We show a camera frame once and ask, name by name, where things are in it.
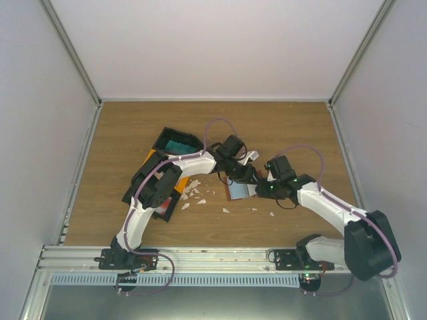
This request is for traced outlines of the brown leather card holder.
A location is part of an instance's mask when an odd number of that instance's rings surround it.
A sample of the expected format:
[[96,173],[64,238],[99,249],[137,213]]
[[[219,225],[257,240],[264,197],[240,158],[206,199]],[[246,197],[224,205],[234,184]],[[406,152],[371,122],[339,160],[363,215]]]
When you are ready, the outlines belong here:
[[254,168],[240,175],[227,176],[228,201],[257,197],[256,183],[262,177],[263,173],[260,170],[255,171]]

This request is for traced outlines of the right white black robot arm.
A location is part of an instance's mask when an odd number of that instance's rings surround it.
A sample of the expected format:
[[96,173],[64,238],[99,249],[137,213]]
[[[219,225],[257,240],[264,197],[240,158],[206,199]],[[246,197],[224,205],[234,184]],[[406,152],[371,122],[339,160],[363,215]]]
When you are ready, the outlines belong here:
[[347,267],[361,281],[375,276],[393,278],[402,256],[388,218],[380,211],[367,212],[333,195],[309,175],[289,179],[261,178],[258,197],[275,201],[290,199],[313,211],[342,235],[329,239],[311,235],[300,241],[296,264],[310,270],[319,261]]

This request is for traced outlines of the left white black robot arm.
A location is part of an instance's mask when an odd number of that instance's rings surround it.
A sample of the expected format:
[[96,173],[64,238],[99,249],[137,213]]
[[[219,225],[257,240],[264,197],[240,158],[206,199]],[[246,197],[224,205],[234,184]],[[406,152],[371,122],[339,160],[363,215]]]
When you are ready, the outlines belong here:
[[235,182],[256,183],[256,170],[250,164],[259,157],[248,151],[241,160],[224,157],[215,151],[197,151],[187,155],[153,152],[131,180],[123,197],[129,211],[123,227],[113,238],[105,256],[110,267],[131,269],[137,263],[141,238],[154,211],[170,197],[177,183],[193,175],[224,172]]

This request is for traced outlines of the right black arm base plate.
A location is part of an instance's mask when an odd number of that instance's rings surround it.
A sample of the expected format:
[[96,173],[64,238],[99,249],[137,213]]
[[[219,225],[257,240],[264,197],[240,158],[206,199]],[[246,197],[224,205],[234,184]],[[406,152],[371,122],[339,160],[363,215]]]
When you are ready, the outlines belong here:
[[311,260],[307,255],[300,257],[296,249],[270,249],[266,258],[275,265],[276,271],[333,271],[333,263]]

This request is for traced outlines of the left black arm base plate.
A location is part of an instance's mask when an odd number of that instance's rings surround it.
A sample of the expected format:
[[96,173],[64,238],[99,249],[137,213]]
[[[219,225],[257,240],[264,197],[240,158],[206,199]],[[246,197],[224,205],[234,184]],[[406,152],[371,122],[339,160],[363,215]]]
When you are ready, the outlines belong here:
[[157,267],[157,249],[138,249],[144,255],[136,255],[124,249],[103,249],[100,257],[95,257],[102,270],[142,270],[151,271]]

